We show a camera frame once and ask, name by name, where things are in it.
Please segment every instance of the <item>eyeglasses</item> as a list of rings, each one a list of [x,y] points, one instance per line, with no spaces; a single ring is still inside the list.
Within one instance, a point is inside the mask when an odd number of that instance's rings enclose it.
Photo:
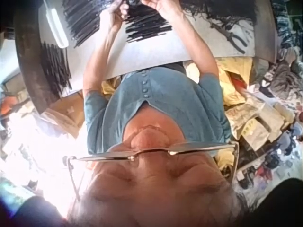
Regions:
[[[234,155],[234,163],[232,165],[231,174],[228,177],[228,182],[232,183],[235,178],[235,172],[238,165],[239,159],[239,144],[237,142],[231,141],[229,143],[216,143],[216,142],[187,142],[180,143],[170,146],[169,148],[150,148],[142,150],[128,150],[128,151],[112,151],[112,148],[106,153],[100,153],[88,157],[76,158],[75,156],[69,157],[67,159],[67,166],[71,177],[71,182],[76,193],[76,199],[80,201],[79,189],[76,187],[75,181],[72,176],[74,161],[112,161],[117,162],[121,160],[134,161],[142,153],[152,153],[152,152],[167,152],[171,156],[175,155],[185,155],[197,152],[206,152],[210,156],[215,156],[219,150],[232,149],[232,154]]]

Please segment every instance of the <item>pliers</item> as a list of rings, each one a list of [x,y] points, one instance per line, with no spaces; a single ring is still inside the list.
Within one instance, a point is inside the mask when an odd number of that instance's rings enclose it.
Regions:
[[[208,22],[211,24],[210,27],[215,28],[218,32],[220,32],[222,35],[224,35],[227,38],[227,41],[230,42],[237,51],[239,51],[242,54],[245,54],[245,51],[242,50],[233,40],[233,39],[237,39],[243,44],[243,46],[247,47],[247,43],[241,37],[235,35],[232,32],[226,31],[224,28],[213,23],[211,20],[208,20]]]

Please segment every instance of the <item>black wire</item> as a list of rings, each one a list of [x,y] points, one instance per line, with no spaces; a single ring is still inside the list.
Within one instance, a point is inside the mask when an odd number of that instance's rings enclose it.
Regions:
[[[71,36],[80,46],[99,30],[99,14],[113,0],[63,0],[65,19]],[[128,0],[129,17],[126,21],[127,41],[140,41],[171,30],[171,26],[154,9],[139,0]],[[222,27],[230,30],[240,20],[256,23],[255,0],[181,0],[185,12],[192,17],[207,14],[207,19],[220,20]]]
[[[63,90],[68,87],[72,89],[70,79],[67,50],[57,45],[41,44],[41,66],[50,86],[51,92],[57,97],[62,96]]]

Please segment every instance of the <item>blue shirt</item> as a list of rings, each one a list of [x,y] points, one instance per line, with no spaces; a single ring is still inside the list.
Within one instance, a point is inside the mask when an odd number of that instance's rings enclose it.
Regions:
[[[88,93],[84,112],[89,153],[106,152],[121,143],[126,124],[144,102],[171,117],[188,141],[230,139],[231,128],[215,75],[207,73],[197,84],[182,72],[156,67],[126,75],[109,101],[98,91]]]

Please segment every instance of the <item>hand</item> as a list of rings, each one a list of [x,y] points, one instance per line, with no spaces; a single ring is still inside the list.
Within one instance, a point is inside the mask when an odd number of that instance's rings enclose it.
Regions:
[[[157,10],[169,22],[172,22],[175,17],[183,14],[179,0],[141,0],[141,2],[143,5]]]
[[[127,18],[128,5],[126,1],[122,3],[123,0],[115,0],[107,9],[100,13],[100,28],[104,28],[108,25],[108,32],[112,31],[117,33],[123,21]]]

